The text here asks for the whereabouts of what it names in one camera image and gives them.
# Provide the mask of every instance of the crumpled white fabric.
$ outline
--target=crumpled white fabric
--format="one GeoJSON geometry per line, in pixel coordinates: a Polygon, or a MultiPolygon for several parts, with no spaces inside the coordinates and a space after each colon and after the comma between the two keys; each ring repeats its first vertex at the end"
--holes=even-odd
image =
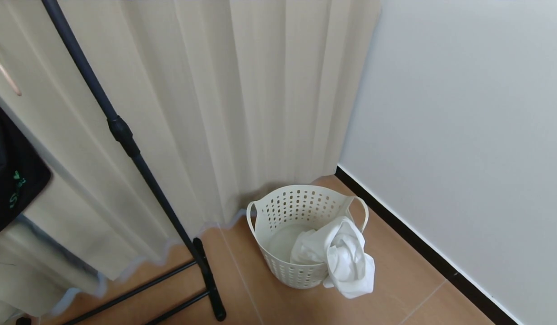
{"type": "Polygon", "coordinates": [[[354,222],[338,217],[319,230],[302,232],[290,253],[295,264],[327,263],[323,286],[333,286],[348,299],[373,292],[375,261],[364,252],[364,237],[354,222]]]}

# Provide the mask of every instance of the white wall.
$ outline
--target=white wall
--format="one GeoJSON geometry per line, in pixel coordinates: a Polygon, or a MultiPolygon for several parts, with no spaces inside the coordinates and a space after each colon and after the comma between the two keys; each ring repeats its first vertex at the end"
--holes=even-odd
{"type": "Polygon", "coordinates": [[[557,1],[388,0],[340,166],[518,321],[557,325],[557,1]]]}

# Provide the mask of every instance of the garment rack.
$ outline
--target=garment rack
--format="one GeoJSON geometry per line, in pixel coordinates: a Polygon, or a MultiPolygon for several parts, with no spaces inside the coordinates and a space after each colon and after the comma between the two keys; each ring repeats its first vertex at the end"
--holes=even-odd
{"type": "MultiPolygon", "coordinates": [[[[140,174],[142,175],[142,177],[144,177],[146,184],[148,185],[148,187],[150,187],[152,193],[156,197],[157,201],[160,203],[160,206],[163,208],[166,216],[172,223],[172,226],[175,227],[176,232],[179,234],[180,238],[182,238],[184,244],[193,257],[192,261],[174,269],[173,271],[166,273],[165,275],[159,276],[157,279],[151,280],[150,282],[147,282],[142,286],[135,288],[134,290],[131,290],[130,292],[127,292],[126,294],[123,294],[122,296],[110,302],[107,302],[104,305],[99,306],[98,308],[93,309],[92,311],[76,317],[64,323],[64,325],[74,325],[76,323],[79,323],[93,315],[100,313],[101,311],[114,306],[115,304],[118,304],[132,296],[135,296],[136,294],[146,290],[147,288],[150,288],[155,284],[158,284],[163,280],[166,280],[189,267],[192,267],[192,265],[194,264],[198,264],[198,267],[200,267],[200,271],[202,272],[204,284],[206,285],[204,291],[183,302],[182,304],[179,304],[178,306],[172,308],[171,310],[163,313],[155,319],[152,319],[146,325],[155,325],[163,321],[164,319],[171,317],[182,309],[192,305],[196,301],[205,298],[206,296],[210,298],[210,304],[212,305],[212,310],[214,311],[214,316],[216,317],[216,319],[218,321],[223,321],[226,318],[226,310],[224,309],[220,294],[218,292],[218,289],[216,288],[214,275],[212,275],[212,270],[210,269],[208,261],[206,260],[206,253],[204,252],[202,241],[200,241],[200,239],[198,238],[195,238],[194,241],[191,241],[188,237],[188,234],[186,234],[184,227],[182,226],[182,224],[180,224],[180,220],[176,216],[166,196],[162,192],[160,185],[158,185],[156,179],[154,178],[154,175],[152,175],[150,168],[146,164],[146,161],[144,161],[144,159],[142,158],[142,154],[140,153],[140,150],[138,149],[138,146],[134,141],[132,131],[130,131],[128,124],[126,124],[126,122],[122,120],[122,118],[116,113],[116,111],[112,107],[112,104],[110,103],[110,100],[106,96],[105,91],[101,87],[96,74],[94,74],[94,71],[88,63],[84,52],[80,48],[78,40],[76,40],[76,37],[74,36],[74,33],[72,32],[72,29],[70,28],[70,25],[68,24],[68,21],[64,16],[64,12],[62,12],[60,4],[58,4],[58,1],[41,0],[41,2],[42,4],[44,4],[50,19],[54,23],[58,34],[64,42],[64,45],[66,45],[66,49],[68,49],[68,52],[76,63],[76,66],[78,67],[80,74],[82,74],[86,84],[88,85],[88,88],[92,92],[93,96],[96,98],[97,103],[100,105],[100,108],[107,117],[108,126],[112,135],[114,136],[114,139],[120,142],[128,156],[130,156],[130,158],[140,171],[140,174]]],[[[27,322],[27,320],[27,318],[21,318],[18,319],[16,323],[22,324],[24,322],[27,322]]]]}

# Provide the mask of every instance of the black bag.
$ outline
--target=black bag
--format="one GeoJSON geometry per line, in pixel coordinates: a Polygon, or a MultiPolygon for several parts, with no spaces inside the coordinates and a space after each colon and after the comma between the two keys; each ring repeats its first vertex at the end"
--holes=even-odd
{"type": "Polygon", "coordinates": [[[44,189],[51,172],[0,108],[0,231],[44,189]]]}

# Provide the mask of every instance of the basket handle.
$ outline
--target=basket handle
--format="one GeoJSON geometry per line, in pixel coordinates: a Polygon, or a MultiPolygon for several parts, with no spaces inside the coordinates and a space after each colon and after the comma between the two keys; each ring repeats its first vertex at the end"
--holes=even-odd
{"type": "Polygon", "coordinates": [[[367,204],[364,202],[363,199],[359,198],[359,197],[354,197],[354,200],[359,200],[359,202],[363,205],[364,208],[364,223],[363,226],[360,229],[361,234],[363,233],[364,229],[367,227],[367,222],[368,222],[368,206],[367,204]]]}
{"type": "Polygon", "coordinates": [[[246,208],[246,220],[248,222],[248,226],[250,227],[250,231],[252,231],[252,235],[256,238],[256,235],[254,234],[254,226],[252,226],[252,216],[250,214],[252,205],[254,205],[254,201],[250,202],[246,208]]]}

